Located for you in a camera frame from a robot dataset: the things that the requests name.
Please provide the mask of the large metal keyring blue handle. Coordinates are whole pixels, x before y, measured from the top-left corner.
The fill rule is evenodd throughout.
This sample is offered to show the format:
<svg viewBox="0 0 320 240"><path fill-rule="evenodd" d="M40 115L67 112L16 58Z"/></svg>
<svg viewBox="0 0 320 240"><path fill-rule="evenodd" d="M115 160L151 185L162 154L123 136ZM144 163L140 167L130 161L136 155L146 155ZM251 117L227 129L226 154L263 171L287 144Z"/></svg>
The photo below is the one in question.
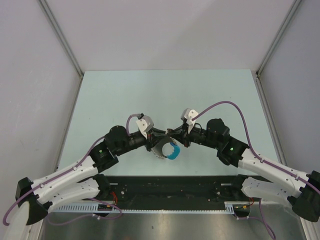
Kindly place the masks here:
<svg viewBox="0 0 320 240"><path fill-rule="evenodd" d="M165 136L151 151L159 159L175 160L180 154L181 149L173 138Z"/></svg>

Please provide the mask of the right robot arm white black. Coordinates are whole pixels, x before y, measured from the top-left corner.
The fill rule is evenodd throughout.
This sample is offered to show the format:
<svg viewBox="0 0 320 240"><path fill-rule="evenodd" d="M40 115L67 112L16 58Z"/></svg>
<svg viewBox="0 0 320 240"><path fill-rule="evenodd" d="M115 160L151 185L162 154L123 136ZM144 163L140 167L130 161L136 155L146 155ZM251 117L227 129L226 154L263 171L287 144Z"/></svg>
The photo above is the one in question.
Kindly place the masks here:
<svg viewBox="0 0 320 240"><path fill-rule="evenodd" d="M251 171L279 186L278 195L299 217L316 223L320 219L320 173L299 171L253 153L248 144L232 137L230 129L220 118L211 119L206 129L189 128L183 123L168 129L170 137L189 147L191 143L216 149L218 159L225 165Z"/></svg>

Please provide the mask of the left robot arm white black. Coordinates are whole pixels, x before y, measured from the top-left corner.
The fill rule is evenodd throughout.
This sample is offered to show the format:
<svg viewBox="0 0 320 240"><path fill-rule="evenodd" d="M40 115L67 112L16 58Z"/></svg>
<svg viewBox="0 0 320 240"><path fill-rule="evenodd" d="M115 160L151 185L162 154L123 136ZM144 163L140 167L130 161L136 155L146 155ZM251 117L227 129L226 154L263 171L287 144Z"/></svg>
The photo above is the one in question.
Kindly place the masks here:
<svg viewBox="0 0 320 240"><path fill-rule="evenodd" d="M43 220L64 204L86 199L107 199L111 188L103 171L117 164L119 156L144 147L158 158L174 158L174 154L163 154L166 144L174 148L177 146L165 131L153 126L143 124L138 131L128 133L124 126L116 125L73 164L39 179L20 179L15 199L19 207L28 203L26 225Z"/></svg>

